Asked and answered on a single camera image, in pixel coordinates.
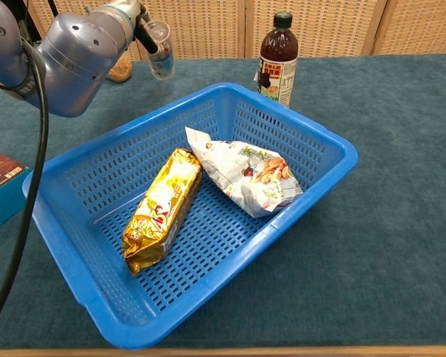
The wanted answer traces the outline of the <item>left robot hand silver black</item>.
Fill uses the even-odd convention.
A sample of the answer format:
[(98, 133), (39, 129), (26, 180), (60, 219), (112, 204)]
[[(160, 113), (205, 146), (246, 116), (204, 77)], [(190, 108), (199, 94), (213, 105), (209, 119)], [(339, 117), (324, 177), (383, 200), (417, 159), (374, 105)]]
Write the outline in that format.
[(134, 38), (136, 38), (149, 54), (156, 54), (158, 52), (158, 45), (149, 35), (145, 25), (152, 21), (146, 7), (138, 1), (140, 6), (140, 13), (136, 17), (136, 25), (134, 29)]

